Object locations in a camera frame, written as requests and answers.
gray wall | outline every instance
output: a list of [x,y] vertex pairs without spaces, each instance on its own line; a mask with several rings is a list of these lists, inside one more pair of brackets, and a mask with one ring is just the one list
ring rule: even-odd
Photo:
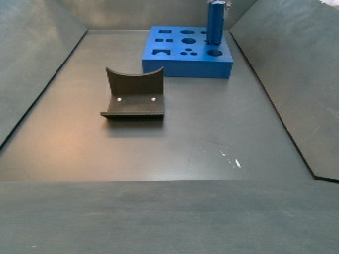
[[317,0],[257,0],[232,27],[310,170],[330,179],[339,179],[337,24],[339,11]]
[[[152,25],[205,26],[205,0],[58,0],[90,29],[141,29]],[[234,0],[226,28],[256,0]]]
[[83,33],[53,0],[0,1],[0,146]]

blue peg board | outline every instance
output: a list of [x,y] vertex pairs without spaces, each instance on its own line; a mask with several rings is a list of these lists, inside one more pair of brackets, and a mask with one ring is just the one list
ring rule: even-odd
[[150,27],[142,57],[142,72],[164,68],[164,76],[225,78],[233,59],[224,36],[218,45],[206,44],[204,27]]

gray floor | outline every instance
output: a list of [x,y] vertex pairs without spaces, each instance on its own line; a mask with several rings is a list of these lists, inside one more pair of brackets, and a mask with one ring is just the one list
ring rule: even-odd
[[103,69],[141,73],[146,31],[89,31],[0,151],[2,181],[310,180],[226,35],[229,80],[164,78],[162,121],[107,122]]
[[[145,35],[87,33],[0,152],[1,252],[336,254],[339,187],[310,178],[229,36],[230,80],[165,78],[162,122],[98,116],[103,68],[139,72]],[[212,181],[93,182],[184,179]]]

black curved holder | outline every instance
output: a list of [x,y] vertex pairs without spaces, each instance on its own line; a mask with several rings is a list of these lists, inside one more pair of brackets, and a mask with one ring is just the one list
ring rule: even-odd
[[142,74],[125,75],[105,69],[110,87],[110,101],[105,118],[162,117],[162,68]]

